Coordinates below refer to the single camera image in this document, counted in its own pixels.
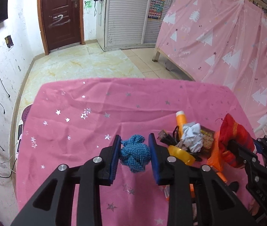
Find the blue knitted ball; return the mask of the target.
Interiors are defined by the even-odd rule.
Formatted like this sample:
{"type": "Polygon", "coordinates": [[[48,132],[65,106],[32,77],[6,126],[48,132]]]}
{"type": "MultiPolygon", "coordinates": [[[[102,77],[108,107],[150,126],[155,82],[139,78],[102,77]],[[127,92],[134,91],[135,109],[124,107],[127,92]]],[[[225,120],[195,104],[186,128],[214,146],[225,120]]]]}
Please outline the blue knitted ball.
{"type": "Polygon", "coordinates": [[[128,140],[121,141],[121,144],[121,164],[127,166],[132,173],[144,172],[146,165],[151,161],[150,148],[145,144],[145,138],[135,134],[128,140]]]}

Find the dark brown entrance door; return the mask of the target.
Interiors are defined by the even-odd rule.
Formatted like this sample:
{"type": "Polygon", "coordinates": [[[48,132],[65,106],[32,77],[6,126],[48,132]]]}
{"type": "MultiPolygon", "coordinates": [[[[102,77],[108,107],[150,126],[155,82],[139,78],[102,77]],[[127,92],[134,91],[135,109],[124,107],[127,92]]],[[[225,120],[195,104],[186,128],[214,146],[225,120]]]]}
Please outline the dark brown entrance door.
{"type": "Polygon", "coordinates": [[[84,44],[83,0],[37,0],[44,53],[84,44]]]}

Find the colourful wall poster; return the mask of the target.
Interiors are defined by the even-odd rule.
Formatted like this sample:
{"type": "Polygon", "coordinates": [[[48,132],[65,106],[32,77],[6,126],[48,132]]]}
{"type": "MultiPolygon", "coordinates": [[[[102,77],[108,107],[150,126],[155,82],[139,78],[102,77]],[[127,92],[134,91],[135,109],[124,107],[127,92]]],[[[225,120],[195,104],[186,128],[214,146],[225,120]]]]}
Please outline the colourful wall poster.
{"type": "Polygon", "coordinates": [[[165,0],[150,0],[148,19],[160,20],[163,13],[165,0]]]}

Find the orange cardboard box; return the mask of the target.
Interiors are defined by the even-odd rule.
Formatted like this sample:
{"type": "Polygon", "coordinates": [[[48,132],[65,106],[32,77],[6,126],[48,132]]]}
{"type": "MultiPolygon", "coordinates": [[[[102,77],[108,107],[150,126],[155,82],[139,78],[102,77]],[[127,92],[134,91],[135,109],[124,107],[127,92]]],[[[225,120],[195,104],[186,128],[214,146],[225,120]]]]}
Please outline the orange cardboard box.
{"type": "Polygon", "coordinates": [[[226,183],[228,180],[223,175],[224,161],[221,158],[218,146],[219,131],[215,133],[214,143],[211,150],[211,156],[207,159],[207,165],[209,165],[217,175],[226,183]]]}

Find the pink star tablecloth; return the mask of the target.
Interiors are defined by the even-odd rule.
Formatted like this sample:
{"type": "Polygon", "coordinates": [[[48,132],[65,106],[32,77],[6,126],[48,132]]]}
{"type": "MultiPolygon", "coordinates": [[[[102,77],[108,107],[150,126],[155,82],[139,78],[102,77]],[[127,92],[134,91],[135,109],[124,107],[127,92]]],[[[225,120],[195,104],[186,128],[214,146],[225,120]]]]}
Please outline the pink star tablecloth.
{"type": "MultiPolygon", "coordinates": [[[[172,133],[177,111],[188,122],[219,131],[227,113],[255,138],[234,93],[190,81],[96,78],[42,85],[24,124],[16,165],[19,210],[60,164],[75,167],[134,134],[172,133]]],[[[113,185],[100,187],[103,225],[167,225],[168,201],[153,177],[118,164],[113,185]]]]}

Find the pink tree-print curtain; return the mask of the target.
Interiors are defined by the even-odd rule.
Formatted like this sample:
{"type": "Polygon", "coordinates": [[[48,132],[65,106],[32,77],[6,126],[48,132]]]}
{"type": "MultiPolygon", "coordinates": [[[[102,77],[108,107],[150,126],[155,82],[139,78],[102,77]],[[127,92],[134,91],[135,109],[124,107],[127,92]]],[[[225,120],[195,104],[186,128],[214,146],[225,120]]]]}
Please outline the pink tree-print curtain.
{"type": "Polygon", "coordinates": [[[230,88],[251,126],[267,120],[267,17],[247,0],[175,0],[156,48],[199,82],[230,88]]]}

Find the orange thread spool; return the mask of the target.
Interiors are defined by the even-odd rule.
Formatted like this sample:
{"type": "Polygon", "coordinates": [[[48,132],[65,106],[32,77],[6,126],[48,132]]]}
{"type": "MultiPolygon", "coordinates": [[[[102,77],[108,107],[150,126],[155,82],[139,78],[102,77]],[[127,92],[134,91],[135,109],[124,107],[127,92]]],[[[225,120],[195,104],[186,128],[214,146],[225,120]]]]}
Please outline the orange thread spool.
{"type": "Polygon", "coordinates": [[[177,111],[176,113],[176,122],[179,127],[179,138],[181,139],[183,136],[183,127],[187,123],[186,115],[184,111],[177,111]]]}

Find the red knitted sock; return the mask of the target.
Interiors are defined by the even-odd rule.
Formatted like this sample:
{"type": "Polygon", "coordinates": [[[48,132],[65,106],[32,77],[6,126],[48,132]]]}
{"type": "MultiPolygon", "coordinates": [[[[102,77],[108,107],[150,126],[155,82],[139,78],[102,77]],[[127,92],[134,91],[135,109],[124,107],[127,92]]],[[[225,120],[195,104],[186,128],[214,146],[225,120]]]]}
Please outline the red knitted sock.
{"type": "Polygon", "coordinates": [[[256,147],[250,133],[244,128],[244,126],[237,123],[232,115],[228,113],[223,119],[220,127],[218,139],[219,154],[222,160],[228,165],[234,168],[240,168],[243,166],[243,160],[238,157],[237,148],[235,148],[234,152],[230,149],[232,146],[230,144],[231,141],[234,141],[250,152],[256,152],[256,147]]]}

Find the brown snack wrapper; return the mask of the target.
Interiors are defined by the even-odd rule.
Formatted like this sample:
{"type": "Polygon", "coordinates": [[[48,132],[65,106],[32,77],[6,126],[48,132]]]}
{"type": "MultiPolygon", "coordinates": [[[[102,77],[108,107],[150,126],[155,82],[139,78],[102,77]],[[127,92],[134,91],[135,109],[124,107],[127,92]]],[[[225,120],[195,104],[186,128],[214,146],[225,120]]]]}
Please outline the brown snack wrapper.
{"type": "Polygon", "coordinates": [[[203,135],[202,137],[203,146],[200,150],[200,153],[208,158],[211,156],[211,150],[214,143],[215,132],[202,125],[200,126],[200,130],[203,135]]]}

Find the golden plastic egg half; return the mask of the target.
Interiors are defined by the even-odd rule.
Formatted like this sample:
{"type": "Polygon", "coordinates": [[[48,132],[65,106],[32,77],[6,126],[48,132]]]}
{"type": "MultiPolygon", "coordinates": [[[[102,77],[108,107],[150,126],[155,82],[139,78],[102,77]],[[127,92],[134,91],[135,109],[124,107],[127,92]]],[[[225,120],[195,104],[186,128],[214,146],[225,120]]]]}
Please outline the golden plastic egg half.
{"type": "Polygon", "coordinates": [[[183,161],[186,165],[192,166],[195,162],[195,158],[187,151],[181,148],[170,145],[168,146],[168,151],[171,156],[174,156],[177,159],[183,161]]]}

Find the white louvered wardrobe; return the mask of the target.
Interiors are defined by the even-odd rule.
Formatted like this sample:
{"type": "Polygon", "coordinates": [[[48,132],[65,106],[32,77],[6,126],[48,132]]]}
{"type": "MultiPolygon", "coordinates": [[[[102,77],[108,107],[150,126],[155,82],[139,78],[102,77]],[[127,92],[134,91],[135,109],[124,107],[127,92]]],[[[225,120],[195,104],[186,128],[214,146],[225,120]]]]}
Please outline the white louvered wardrobe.
{"type": "Polygon", "coordinates": [[[148,19],[150,0],[97,1],[96,38],[104,51],[154,47],[174,0],[165,0],[161,19],[148,19]]]}

